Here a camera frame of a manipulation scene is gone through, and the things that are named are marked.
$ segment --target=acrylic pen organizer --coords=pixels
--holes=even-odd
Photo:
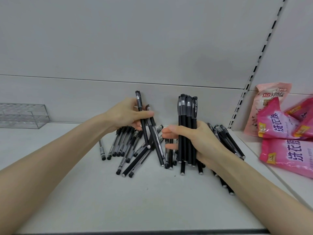
[[[49,121],[45,105],[0,103],[0,128],[39,129]]]

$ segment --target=pink bag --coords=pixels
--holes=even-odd
[[[313,142],[263,139],[260,160],[313,178]]]
[[[274,97],[278,97],[280,103],[286,98],[287,94],[290,92],[292,84],[291,83],[266,83],[258,84],[257,89],[258,94],[253,100],[252,109],[249,115],[247,125],[245,127],[244,133],[251,136],[258,136],[258,124],[257,124],[257,114],[260,110],[267,105],[267,103]]]
[[[313,108],[307,112],[305,119],[298,125],[293,136],[313,138]]]
[[[310,108],[313,107],[313,97],[306,99],[302,103],[287,110],[286,113],[296,118],[300,122],[306,117]]]
[[[298,125],[298,120],[280,110],[278,97],[258,114],[258,135],[262,138],[299,139],[292,135]]]

